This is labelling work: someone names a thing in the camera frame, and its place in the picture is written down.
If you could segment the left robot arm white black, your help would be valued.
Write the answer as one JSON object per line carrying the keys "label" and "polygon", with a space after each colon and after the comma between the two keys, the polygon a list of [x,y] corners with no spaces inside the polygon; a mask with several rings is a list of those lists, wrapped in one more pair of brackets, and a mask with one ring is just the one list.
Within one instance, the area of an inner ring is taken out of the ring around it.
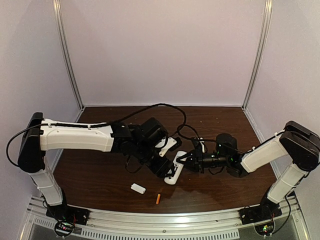
{"label": "left robot arm white black", "polygon": [[151,117],[143,124],[70,123],[32,115],[22,136],[15,166],[28,173],[46,201],[48,211],[58,219],[72,214],[62,188],[45,162],[46,151],[56,149],[94,150],[134,157],[159,178],[175,174],[174,163],[165,155],[178,140],[170,137],[165,127]]}

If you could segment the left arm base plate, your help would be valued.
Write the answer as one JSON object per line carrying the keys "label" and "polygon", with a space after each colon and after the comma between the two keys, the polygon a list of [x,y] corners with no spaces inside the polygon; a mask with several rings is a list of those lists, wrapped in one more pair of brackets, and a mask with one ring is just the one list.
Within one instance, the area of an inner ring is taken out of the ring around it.
{"label": "left arm base plate", "polygon": [[56,206],[48,205],[46,211],[46,216],[55,220],[84,226],[87,224],[89,215],[90,211],[88,209],[63,204]]}

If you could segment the white remote control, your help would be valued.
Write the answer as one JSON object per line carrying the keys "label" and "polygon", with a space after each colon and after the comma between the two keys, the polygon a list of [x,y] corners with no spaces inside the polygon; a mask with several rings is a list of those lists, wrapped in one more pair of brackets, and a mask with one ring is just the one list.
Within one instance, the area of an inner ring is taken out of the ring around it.
{"label": "white remote control", "polygon": [[173,170],[168,172],[169,176],[164,178],[164,182],[168,185],[175,185],[178,181],[178,178],[184,168],[184,163],[186,161],[185,156],[187,153],[185,151],[178,151],[173,160]]}

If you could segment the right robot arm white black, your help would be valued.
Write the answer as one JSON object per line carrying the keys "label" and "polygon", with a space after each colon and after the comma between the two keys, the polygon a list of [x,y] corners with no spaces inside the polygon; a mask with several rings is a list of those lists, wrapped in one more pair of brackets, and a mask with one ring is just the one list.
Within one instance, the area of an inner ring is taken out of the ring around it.
{"label": "right robot arm white black", "polygon": [[260,204],[240,210],[243,220],[277,216],[279,203],[320,164],[320,137],[295,121],[287,122],[280,132],[244,153],[238,150],[237,140],[228,133],[216,136],[216,151],[212,153],[206,152],[204,139],[192,138],[191,141],[194,150],[179,151],[173,161],[173,175],[169,177],[173,184],[183,168],[196,173],[222,168],[230,175],[242,178],[281,157],[291,158],[289,166],[268,188]]}

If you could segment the white battery cover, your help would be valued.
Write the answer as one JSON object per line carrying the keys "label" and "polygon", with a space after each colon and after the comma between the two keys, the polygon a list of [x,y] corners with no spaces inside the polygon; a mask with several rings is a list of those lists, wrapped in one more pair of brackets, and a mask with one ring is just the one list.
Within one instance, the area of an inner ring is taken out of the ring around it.
{"label": "white battery cover", "polygon": [[143,195],[145,192],[146,192],[146,188],[141,186],[141,185],[138,185],[136,183],[133,183],[131,186],[130,186],[130,189]]}

